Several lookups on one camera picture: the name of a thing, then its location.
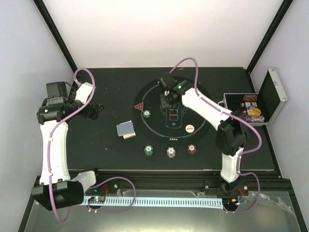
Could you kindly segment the green chips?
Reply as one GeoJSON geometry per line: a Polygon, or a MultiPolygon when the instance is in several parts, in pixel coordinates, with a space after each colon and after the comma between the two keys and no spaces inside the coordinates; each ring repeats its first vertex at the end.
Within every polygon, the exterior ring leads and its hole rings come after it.
{"type": "Polygon", "coordinates": [[[149,118],[149,117],[151,116],[151,112],[150,112],[149,110],[145,110],[145,111],[143,112],[143,116],[144,116],[145,118],[149,118]]]}

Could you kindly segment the red triangular all-in button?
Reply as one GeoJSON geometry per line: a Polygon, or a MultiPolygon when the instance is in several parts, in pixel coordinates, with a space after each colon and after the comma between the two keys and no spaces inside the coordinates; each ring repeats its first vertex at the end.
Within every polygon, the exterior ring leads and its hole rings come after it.
{"type": "Polygon", "coordinates": [[[137,110],[139,110],[139,111],[141,111],[141,112],[143,112],[143,109],[144,109],[144,102],[140,102],[140,103],[134,105],[134,108],[137,109],[137,110]]]}

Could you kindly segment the white dealer button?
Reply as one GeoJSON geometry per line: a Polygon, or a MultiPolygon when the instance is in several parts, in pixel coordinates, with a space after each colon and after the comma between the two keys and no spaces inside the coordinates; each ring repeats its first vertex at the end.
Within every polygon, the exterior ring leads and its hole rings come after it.
{"type": "Polygon", "coordinates": [[[185,130],[187,133],[193,133],[195,131],[195,127],[191,124],[186,125],[185,130]]]}

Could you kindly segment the red chip stack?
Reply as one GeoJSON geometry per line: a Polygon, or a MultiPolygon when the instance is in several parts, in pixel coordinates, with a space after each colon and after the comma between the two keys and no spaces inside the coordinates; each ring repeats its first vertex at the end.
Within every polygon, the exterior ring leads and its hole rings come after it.
{"type": "Polygon", "coordinates": [[[187,149],[188,149],[188,153],[191,155],[195,154],[197,151],[196,146],[194,144],[188,145],[187,149]]]}

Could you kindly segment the green chip stack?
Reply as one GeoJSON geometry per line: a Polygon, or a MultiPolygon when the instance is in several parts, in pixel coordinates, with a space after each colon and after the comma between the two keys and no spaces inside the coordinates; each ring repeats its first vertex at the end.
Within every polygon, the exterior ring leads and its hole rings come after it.
{"type": "Polygon", "coordinates": [[[151,145],[146,145],[145,148],[144,148],[144,153],[145,155],[147,156],[151,156],[154,152],[154,149],[151,145]]]}

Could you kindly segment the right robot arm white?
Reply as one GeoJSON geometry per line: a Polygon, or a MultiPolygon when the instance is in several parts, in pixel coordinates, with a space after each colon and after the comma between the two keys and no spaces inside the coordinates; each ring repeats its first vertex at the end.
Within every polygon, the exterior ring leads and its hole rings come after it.
{"type": "Polygon", "coordinates": [[[186,80],[178,82],[161,77],[158,84],[163,89],[160,94],[163,108],[175,108],[181,104],[203,117],[217,131],[215,144],[222,153],[219,188],[225,195],[232,194],[237,189],[240,156],[248,139],[244,126],[233,118],[236,114],[210,100],[186,80]]]}

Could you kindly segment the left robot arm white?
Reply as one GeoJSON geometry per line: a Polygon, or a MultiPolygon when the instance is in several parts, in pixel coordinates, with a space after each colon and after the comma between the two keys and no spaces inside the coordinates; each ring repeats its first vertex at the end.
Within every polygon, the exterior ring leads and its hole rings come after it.
{"type": "Polygon", "coordinates": [[[83,83],[78,89],[68,93],[66,82],[53,82],[46,85],[47,98],[37,112],[43,138],[43,163],[39,186],[31,190],[32,197],[45,209],[60,209],[81,204],[86,190],[98,193],[104,182],[91,169],[71,178],[66,156],[68,121],[61,122],[70,114],[97,119],[103,106],[87,104],[93,86],[83,83]]]}

